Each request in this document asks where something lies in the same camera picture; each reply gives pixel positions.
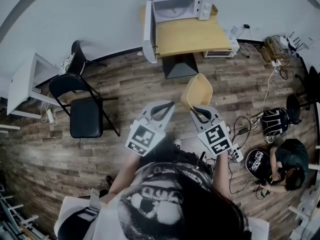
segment power strip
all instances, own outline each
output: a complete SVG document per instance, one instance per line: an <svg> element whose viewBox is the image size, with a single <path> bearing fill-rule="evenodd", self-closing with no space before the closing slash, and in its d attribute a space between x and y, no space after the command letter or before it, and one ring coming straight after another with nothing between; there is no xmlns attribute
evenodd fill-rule
<svg viewBox="0 0 320 240"><path fill-rule="evenodd" d="M54 116L52 115L51 109L48 109L46 111L46 115L48 116L49 122L53 124L55 120L54 120Z"/></svg>
<svg viewBox="0 0 320 240"><path fill-rule="evenodd" d="M281 67L281 61L280 60L276 60L276 61L271 61L272 66L276 67Z"/></svg>
<svg viewBox="0 0 320 240"><path fill-rule="evenodd" d="M240 147L237 143L232 146L231 151L237 163L241 162L244 159L244 156L242 155Z"/></svg>

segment sneaker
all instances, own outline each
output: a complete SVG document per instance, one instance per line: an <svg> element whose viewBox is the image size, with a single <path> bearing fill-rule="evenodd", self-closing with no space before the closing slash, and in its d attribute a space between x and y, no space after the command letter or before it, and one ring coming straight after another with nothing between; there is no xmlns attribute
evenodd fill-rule
<svg viewBox="0 0 320 240"><path fill-rule="evenodd" d="M177 150L181 150L181 140L176 138L174 141L173 141L173 145L175 146L175 148Z"/></svg>

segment dark green shirt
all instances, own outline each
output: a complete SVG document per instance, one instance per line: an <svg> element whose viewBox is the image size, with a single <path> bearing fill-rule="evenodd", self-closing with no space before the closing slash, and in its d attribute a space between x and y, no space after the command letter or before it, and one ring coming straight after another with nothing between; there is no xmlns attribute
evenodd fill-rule
<svg viewBox="0 0 320 240"><path fill-rule="evenodd" d="M296 138L287 139L275 151L276 160L281 162L283 169L288 171L292 167L300 167L307 178L309 158L306 147Z"/></svg>

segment black hair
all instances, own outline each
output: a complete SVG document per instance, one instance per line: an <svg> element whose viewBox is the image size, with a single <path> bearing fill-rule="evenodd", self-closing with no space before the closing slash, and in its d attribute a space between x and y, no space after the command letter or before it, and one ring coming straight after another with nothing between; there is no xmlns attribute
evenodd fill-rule
<svg viewBox="0 0 320 240"><path fill-rule="evenodd" d="M177 174L183 201L183 239L251 239L247 230L248 220L230 199L215 190L212 185L204 189L182 171Z"/></svg>
<svg viewBox="0 0 320 240"><path fill-rule="evenodd" d="M285 189L287 191L293 191L301 188L302 184L305 181L305 172L300 167L295 168L292 173L285 177Z"/></svg>

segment table leg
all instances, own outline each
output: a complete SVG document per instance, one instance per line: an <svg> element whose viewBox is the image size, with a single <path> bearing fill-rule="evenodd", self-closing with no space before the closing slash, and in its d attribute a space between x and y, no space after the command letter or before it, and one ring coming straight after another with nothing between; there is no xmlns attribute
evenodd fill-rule
<svg viewBox="0 0 320 240"><path fill-rule="evenodd" d="M161 59L165 79L195 76L199 73L193 53L165 56Z"/></svg>
<svg viewBox="0 0 320 240"><path fill-rule="evenodd" d="M32 113L22 112L22 111L18 111L18 110L14 110L10 114L13 114L16 116L21 116L21 117L27 117L27 118L41 119L40 114L32 114Z"/></svg>
<svg viewBox="0 0 320 240"><path fill-rule="evenodd" d="M54 98L49 98L49 97L44 96L42 94L36 93L33 90L30 92L30 97L60 107L59 103Z"/></svg>

